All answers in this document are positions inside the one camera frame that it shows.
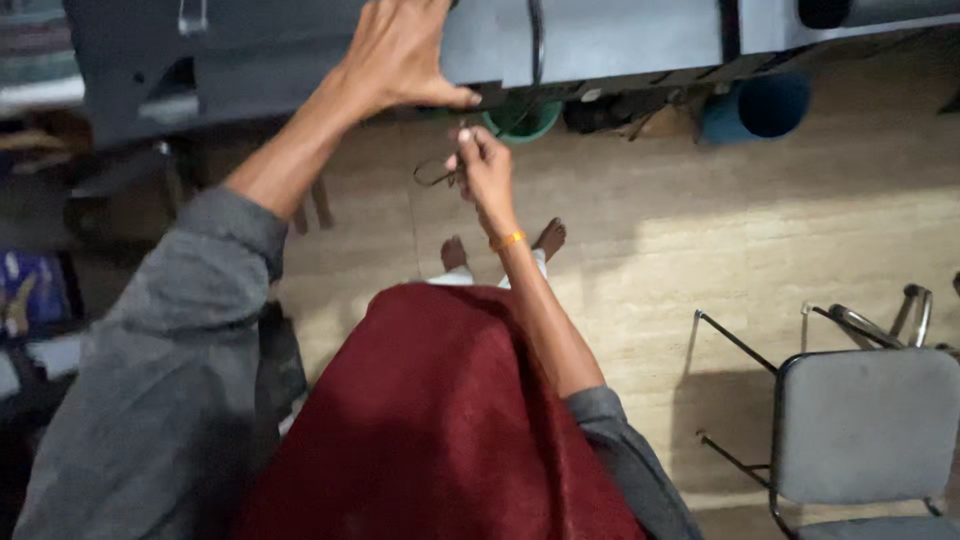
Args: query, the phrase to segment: wrist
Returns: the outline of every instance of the wrist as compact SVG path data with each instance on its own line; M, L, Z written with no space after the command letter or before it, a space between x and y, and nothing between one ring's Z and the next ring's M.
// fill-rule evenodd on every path
M307 132L323 131L317 128L324 127L326 131L342 135L371 114L372 104L368 103L367 93L352 90L343 67L338 65L297 110L288 126L292 129L303 126Z
M490 232L493 234L492 240L495 241L521 231L520 224L516 221L512 212L509 215L491 216L490 228Z

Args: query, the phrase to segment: metal frame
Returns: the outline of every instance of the metal frame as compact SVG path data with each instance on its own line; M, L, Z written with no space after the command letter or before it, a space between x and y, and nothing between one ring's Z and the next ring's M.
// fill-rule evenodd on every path
M906 343L900 340L900 333L906 324L907 317L914 305L919 301L914 311L913 325L910 337ZM933 293L915 283L903 288L903 304L897 313L890 331L885 331L870 319L856 311L840 304L830 306L829 312L819 307L815 312L835 322L856 343L860 349L875 349L877 344L884 349L904 349L906 347L922 347L926 339L926 331L930 326L930 313L933 311Z
M918 287L917 285L912 285L912 284L907 285L907 288L904 289L903 291L904 294L907 296L907 299L904 300L905 307L902 307L900 309L901 311L903 311L904 309L909 311L909 308L910 308L909 304L912 304L913 300L911 298L911 295L907 292L907 289L910 289L910 287L917 287L918 289L916 290L918 294L913 295L913 298L921 296L920 294L921 291L926 291L926 289L923 289L922 287ZM927 301L924 304L924 310L922 311L922 313L925 312L925 315L923 316L918 315L917 320L921 320L921 319L925 321L929 320L929 309L925 308L927 304L929 304L929 301ZM815 307L813 310L816 311L817 313L820 313L821 315L824 315L828 319L831 319L837 322L837 324L839 324L842 328L844 328L845 330L849 330L850 333L854 335L857 335L860 337L868 337L872 340L875 339L876 337L880 337L882 339L882 336L872 335L868 331L862 328L859 328L856 325L848 323L846 319L838 318L832 313L824 311L819 307ZM712 327L714 327L717 331L722 333L724 337L728 338L734 345L736 345L740 350L746 353L749 357L753 358L756 361L756 363L760 364L767 371L771 372L776 378L775 386L774 386L773 441L771 442L771 445L770 445L771 448L770 448L769 464L745 465L739 459L737 459L732 454L727 452L727 450L725 450L723 447L718 445L713 439L709 437L709 434L707 434L705 431L703 430L697 431L697 436L700 438L701 444L711 448L712 450L720 454L724 459L729 461L729 463L731 463L734 467L739 469L740 472L747 475L753 481L755 481L757 484L759 484L761 487L767 490L767 507L770 511L770 515L773 517L774 521L777 523L777 527L780 528L780 530L783 532L784 535L786 535L787 538L790 538L791 540L797 540L798 539L797 533L789 525L787 525L786 521L783 520L782 513L780 512L780 501L779 501L780 494L777 491L777 483L778 483L777 470L778 470L778 464L780 463L780 436L782 432L782 419L783 419L783 384L784 384L784 381L786 380L786 374L789 373L790 368L793 367L793 365L799 362L800 360L811 357L811 356L831 354L833 353L833 351L822 352L822 353L801 353L799 355L794 355L788 358L780 366L780 368L777 368L777 367L774 367L772 363L767 361L766 358L764 358L759 353L754 351L746 343L744 343L735 335L730 333L730 331L720 326L719 323L714 321L713 318L711 318L706 313L702 312L700 309L697 309L697 311L694 314L694 317L696 320L702 319L704 321L707 321ZM896 324L895 324L895 330L898 330L898 331L897 332L891 331L891 333L893 334L893 337L896 338L896 334L899 333L899 329L896 329ZM760 470L768 471L769 479L764 479L762 476L756 473L756 471L760 471ZM943 515L940 509L936 507L936 505L933 503L933 501L930 498L925 498L923 499L923 501L927 511L931 515L936 517L941 517Z

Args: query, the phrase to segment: chair seat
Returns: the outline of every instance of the chair seat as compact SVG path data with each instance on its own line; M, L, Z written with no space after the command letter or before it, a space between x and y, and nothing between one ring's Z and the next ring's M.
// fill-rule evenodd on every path
M960 527L947 518L894 517L818 523L797 529L800 540L957 540Z
M960 366L940 351L846 351L781 368L777 490L795 503L943 493L960 422Z

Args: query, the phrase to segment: hand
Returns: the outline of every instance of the hand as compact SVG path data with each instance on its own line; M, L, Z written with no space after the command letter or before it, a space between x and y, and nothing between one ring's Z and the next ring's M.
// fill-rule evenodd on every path
M519 231L510 149L480 127L460 130L457 144L460 151L446 161L446 168L455 170L458 160L463 161L465 174L458 176L457 183L463 198L476 204L480 225L493 238Z
M454 86L440 72L440 41L449 9L450 0L368 2L347 55L317 93L336 91L361 119L404 104L477 105L479 94Z

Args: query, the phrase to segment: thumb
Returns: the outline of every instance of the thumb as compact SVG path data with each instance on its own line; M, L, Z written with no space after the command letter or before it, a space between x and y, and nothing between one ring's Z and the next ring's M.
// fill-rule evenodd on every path
M435 106L468 109L480 105L483 97L466 86L454 86L447 79L437 77L429 85L426 99Z
M477 145L473 132L468 129L460 130L457 134L457 144L460 145L460 158L467 165L467 168L483 164L480 157L480 146Z

